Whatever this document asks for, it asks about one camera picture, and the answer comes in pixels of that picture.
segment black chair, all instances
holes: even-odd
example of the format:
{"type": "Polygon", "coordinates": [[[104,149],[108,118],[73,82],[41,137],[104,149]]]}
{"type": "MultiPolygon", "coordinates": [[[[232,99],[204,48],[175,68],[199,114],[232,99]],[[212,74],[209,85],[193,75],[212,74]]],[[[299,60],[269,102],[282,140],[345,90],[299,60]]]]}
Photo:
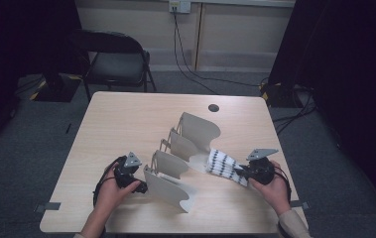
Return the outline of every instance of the black chair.
{"type": "Polygon", "coordinates": [[[157,91],[150,72],[150,54],[133,38],[115,32],[74,30],[68,36],[81,61],[82,80],[88,101],[91,100],[88,84],[103,84],[109,89],[116,86],[142,86],[147,91],[151,82],[157,91]],[[92,62],[86,52],[96,53],[92,62]]]}

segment folded cloth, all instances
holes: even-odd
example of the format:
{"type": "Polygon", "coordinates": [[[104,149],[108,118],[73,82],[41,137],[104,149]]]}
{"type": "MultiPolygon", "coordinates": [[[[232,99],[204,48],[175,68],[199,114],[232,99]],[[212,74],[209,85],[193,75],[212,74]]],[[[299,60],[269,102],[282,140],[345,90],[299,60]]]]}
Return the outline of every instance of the folded cloth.
{"type": "Polygon", "coordinates": [[[211,149],[205,170],[214,175],[232,179],[244,186],[247,186],[247,179],[239,176],[234,168],[242,169],[234,159],[227,156],[225,153],[211,149]]]}

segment wall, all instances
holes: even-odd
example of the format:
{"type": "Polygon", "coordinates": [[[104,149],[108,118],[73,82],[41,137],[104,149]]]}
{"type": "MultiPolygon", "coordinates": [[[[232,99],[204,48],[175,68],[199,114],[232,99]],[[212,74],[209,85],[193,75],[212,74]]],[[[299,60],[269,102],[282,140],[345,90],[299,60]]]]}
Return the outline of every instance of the wall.
{"type": "MultiPolygon", "coordinates": [[[[76,6],[82,28],[130,35],[151,53],[152,70],[178,69],[175,19],[168,1],[76,0],[76,6]]],[[[192,2],[190,14],[177,15],[189,67],[270,71],[291,12],[291,7],[192,2]]]]}

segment light wood tabletop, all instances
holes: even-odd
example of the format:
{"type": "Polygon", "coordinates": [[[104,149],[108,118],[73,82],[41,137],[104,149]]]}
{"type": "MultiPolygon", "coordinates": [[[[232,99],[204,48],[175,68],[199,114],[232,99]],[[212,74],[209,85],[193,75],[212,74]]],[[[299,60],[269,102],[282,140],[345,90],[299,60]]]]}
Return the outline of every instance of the light wood tabletop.
{"type": "MultiPolygon", "coordinates": [[[[80,125],[50,202],[41,230],[75,233],[92,210],[92,192],[104,169],[116,158],[133,152],[143,166],[134,174],[145,180],[144,165],[167,139],[184,112],[215,123],[221,135],[211,141],[240,164],[255,148],[277,149],[269,156],[290,179],[292,200],[298,195],[266,103],[259,97],[160,93],[96,92],[80,125]],[[219,107],[208,110],[210,104],[219,107]]],[[[182,182],[197,189],[189,213],[148,194],[133,193],[106,224],[110,233],[257,234],[276,233],[278,217],[251,186],[188,170],[182,182]]],[[[303,210],[294,208],[306,222],[303,210]]]]}

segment power outlet box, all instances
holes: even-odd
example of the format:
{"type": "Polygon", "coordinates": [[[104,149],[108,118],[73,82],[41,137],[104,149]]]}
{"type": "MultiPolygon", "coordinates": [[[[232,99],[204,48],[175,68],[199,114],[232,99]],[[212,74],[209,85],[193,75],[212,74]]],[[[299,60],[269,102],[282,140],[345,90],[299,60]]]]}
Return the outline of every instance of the power outlet box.
{"type": "Polygon", "coordinates": [[[171,0],[169,1],[169,12],[190,13],[190,2],[171,0]]]}

